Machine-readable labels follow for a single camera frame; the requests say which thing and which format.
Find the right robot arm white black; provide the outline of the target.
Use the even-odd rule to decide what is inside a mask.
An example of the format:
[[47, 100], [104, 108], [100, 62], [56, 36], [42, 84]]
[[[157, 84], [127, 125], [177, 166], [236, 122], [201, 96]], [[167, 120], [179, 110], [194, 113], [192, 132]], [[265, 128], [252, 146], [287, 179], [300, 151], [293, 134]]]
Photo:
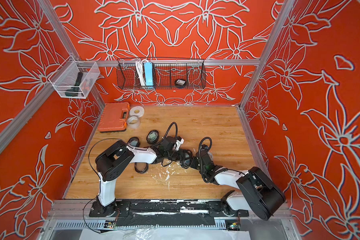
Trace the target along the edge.
[[207, 184], [229, 186], [238, 191], [225, 194], [212, 209], [233, 216], [239, 211], [252, 211], [267, 221], [286, 201], [285, 194], [258, 167], [237, 171], [215, 165], [205, 149], [199, 150], [190, 161], [190, 167], [198, 170]]

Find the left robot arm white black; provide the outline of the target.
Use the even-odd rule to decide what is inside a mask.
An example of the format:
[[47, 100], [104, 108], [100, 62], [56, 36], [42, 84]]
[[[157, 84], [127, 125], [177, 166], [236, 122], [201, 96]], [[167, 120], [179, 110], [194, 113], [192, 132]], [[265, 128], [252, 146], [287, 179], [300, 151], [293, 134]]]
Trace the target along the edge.
[[172, 162], [188, 161], [193, 154], [180, 148], [183, 142], [182, 138], [165, 137], [152, 146], [140, 148], [116, 139], [95, 159], [100, 178], [97, 202], [107, 207], [115, 201], [116, 180], [131, 163], [151, 165], [162, 163], [165, 159]]

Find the clear tape roll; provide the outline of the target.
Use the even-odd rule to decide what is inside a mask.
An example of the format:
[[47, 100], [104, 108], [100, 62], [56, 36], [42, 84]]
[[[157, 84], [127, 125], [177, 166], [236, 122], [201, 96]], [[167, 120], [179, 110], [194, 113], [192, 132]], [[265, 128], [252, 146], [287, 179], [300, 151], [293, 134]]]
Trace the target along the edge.
[[127, 119], [127, 126], [131, 129], [137, 129], [141, 125], [140, 118], [137, 116], [129, 116]]

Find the white tape roll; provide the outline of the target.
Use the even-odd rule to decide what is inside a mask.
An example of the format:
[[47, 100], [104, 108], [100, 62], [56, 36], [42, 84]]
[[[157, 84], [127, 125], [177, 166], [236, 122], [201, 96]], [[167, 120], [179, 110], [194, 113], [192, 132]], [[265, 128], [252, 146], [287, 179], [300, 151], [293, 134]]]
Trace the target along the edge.
[[145, 114], [145, 109], [141, 106], [132, 107], [129, 111], [129, 116], [141, 118]]

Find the orange plastic tool case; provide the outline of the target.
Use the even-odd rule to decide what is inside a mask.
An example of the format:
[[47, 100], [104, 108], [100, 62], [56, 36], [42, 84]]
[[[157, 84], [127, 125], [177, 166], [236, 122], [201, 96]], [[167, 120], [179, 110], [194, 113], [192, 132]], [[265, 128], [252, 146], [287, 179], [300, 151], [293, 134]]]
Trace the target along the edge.
[[128, 102], [106, 103], [101, 114], [98, 131], [100, 133], [124, 132], [127, 129], [130, 109]]

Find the black charger in basket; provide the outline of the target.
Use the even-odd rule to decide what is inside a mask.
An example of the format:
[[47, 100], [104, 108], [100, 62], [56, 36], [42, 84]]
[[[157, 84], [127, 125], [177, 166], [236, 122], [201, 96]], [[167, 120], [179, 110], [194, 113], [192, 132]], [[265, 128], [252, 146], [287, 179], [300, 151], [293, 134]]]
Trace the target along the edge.
[[184, 87], [186, 85], [187, 85], [187, 81], [185, 81], [185, 80], [177, 79], [175, 81], [175, 86], [177, 86], [177, 87]]

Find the light blue power bank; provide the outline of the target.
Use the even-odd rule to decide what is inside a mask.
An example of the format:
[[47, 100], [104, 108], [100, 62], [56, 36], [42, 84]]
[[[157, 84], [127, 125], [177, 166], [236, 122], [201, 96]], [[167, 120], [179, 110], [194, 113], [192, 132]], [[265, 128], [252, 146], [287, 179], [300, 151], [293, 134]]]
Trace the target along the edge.
[[153, 64], [150, 62], [144, 63], [145, 69], [145, 79], [146, 79], [146, 86], [153, 87], [154, 86], [154, 78], [153, 78]]

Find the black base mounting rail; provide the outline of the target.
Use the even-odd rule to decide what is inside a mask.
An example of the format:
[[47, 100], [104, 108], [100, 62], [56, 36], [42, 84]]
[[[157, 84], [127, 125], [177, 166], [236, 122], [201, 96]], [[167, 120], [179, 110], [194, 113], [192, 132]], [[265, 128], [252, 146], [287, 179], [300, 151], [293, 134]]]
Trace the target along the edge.
[[226, 229], [248, 217], [247, 210], [231, 210], [220, 200], [115, 200], [107, 207], [91, 203], [90, 218], [108, 218], [110, 227], [217, 227]]

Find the clear acrylic wall box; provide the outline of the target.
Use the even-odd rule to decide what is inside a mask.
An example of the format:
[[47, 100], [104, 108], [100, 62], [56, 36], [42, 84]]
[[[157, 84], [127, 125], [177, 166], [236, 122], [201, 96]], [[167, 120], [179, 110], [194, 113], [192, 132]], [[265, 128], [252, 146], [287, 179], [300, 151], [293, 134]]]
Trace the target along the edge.
[[[83, 72], [77, 97], [67, 97], [65, 91], [73, 87], [78, 72]], [[96, 62], [79, 62], [67, 60], [60, 65], [49, 77], [49, 82], [61, 98], [86, 99], [100, 76], [100, 69]]]

